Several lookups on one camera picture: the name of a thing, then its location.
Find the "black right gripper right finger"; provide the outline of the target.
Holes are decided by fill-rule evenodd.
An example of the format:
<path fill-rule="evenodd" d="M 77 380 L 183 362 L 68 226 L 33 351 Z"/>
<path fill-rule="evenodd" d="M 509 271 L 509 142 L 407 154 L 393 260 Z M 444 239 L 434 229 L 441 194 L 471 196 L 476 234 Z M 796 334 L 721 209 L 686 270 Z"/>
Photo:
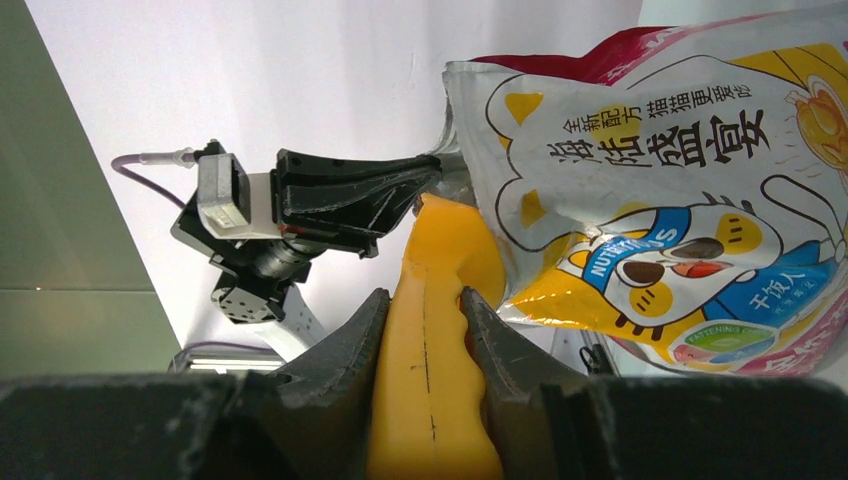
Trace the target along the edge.
<path fill-rule="evenodd" d="M 809 378 L 585 375 L 465 288 L 483 423 L 508 479 L 843 479 L 847 397 Z"/>

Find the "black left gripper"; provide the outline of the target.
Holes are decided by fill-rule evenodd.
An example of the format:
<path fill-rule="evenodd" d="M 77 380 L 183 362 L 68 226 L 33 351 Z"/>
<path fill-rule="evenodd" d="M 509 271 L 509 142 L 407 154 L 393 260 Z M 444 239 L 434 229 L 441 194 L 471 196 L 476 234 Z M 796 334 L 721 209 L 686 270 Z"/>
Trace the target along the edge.
<path fill-rule="evenodd" d="M 305 282 L 312 261 L 328 249 L 375 257 L 377 241 L 442 172 L 432 155 L 355 160 L 281 150 L 272 195 L 275 222 L 288 238 L 218 239 L 202 224 L 195 196 L 171 200 L 179 213 L 170 233 L 219 271 L 216 290 L 285 292 Z"/>

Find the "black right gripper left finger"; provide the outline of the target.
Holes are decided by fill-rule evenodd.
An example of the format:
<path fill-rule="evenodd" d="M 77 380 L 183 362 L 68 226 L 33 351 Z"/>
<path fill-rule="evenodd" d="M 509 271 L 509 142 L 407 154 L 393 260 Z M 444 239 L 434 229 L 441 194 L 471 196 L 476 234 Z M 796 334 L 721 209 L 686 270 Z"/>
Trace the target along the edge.
<path fill-rule="evenodd" d="M 1 385 L 5 479 L 361 479 L 389 293 L 269 373 Z"/>

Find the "yellow plastic scoop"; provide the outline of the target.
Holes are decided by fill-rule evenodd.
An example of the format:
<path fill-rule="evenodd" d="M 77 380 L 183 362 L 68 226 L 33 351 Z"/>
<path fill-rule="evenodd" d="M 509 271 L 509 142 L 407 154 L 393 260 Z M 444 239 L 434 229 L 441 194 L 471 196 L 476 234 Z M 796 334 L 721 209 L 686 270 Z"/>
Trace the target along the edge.
<path fill-rule="evenodd" d="M 498 305 L 506 273 L 480 212 L 433 194 L 402 259 L 380 344 L 365 473 L 369 479 L 499 479 L 481 416 L 485 382 L 466 345 L 465 287 Z"/>

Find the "colourful pet food bag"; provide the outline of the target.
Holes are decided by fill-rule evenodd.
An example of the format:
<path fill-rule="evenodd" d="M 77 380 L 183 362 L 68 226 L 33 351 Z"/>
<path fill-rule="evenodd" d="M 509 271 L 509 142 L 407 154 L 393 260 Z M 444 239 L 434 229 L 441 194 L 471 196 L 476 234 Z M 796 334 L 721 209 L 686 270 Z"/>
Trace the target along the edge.
<path fill-rule="evenodd" d="M 507 321 L 658 368 L 818 370 L 847 323 L 847 5 L 443 73 Z"/>

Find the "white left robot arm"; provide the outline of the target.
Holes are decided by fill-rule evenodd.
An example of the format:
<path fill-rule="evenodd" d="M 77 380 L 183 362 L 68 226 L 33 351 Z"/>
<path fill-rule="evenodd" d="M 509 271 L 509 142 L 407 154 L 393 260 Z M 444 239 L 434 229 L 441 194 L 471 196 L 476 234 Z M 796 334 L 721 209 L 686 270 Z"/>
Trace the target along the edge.
<path fill-rule="evenodd" d="M 282 149 L 266 173 L 247 173 L 210 141 L 188 154 L 195 193 L 171 228 L 175 239 L 220 271 L 210 301 L 231 323 L 280 326 L 270 341 L 285 359 L 324 335 L 298 305 L 297 286 L 328 250 L 373 258 L 417 197 L 437 183 L 440 161 L 325 158 Z"/>

